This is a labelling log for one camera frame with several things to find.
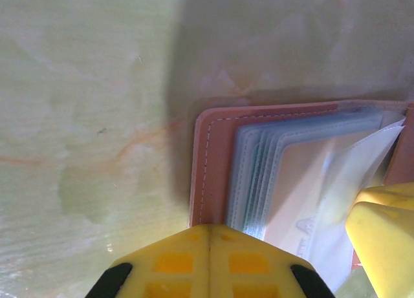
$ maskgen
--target green marble surface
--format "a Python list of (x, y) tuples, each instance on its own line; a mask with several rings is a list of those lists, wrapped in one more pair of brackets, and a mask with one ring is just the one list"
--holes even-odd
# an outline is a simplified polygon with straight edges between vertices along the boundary
[(187, 226), (208, 107), (413, 96), (414, 0), (0, 0), (0, 297)]

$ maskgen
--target pink leather cover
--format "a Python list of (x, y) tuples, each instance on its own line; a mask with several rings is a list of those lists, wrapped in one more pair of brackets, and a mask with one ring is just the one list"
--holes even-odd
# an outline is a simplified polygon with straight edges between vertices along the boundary
[[(234, 135), (242, 125), (323, 114), (353, 107), (379, 107), (405, 111), (398, 101), (345, 100), (295, 105), (225, 107), (208, 109), (195, 123), (193, 168), (191, 172), (190, 227), (224, 223), (228, 180), (233, 157)], [(406, 128), (387, 172), (386, 183), (413, 180), (414, 103), (408, 109)]]

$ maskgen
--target yellow plastic object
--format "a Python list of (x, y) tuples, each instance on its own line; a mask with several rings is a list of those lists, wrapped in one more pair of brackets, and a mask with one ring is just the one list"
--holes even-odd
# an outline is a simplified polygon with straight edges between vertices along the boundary
[(367, 188), (360, 192), (355, 203), (361, 201), (414, 211), (414, 183)]
[(414, 211), (359, 202), (346, 229), (378, 297), (414, 297)]
[(90, 297), (334, 296), (303, 259), (224, 225), (199, 225), (118, 259)]

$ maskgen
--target table surface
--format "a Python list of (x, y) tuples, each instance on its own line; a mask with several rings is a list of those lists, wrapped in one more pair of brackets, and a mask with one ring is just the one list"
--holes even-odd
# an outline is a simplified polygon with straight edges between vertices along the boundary
[(0, 0), (0, 297), (188, 223), (208, 107), (413, 96), (414, 0)]

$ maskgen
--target black rubber tip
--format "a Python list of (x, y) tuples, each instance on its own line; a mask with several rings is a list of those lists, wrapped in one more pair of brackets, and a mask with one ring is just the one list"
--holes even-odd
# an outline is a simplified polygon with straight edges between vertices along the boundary
[(334, 294), (315, 271), (300, 264), (290, 266), (290, 270), (307, 298), (335, 298)]
[(115, 298), (131, 270), (132, 264), (127, 262), (109, 268), (101, 275), (85, 298)]

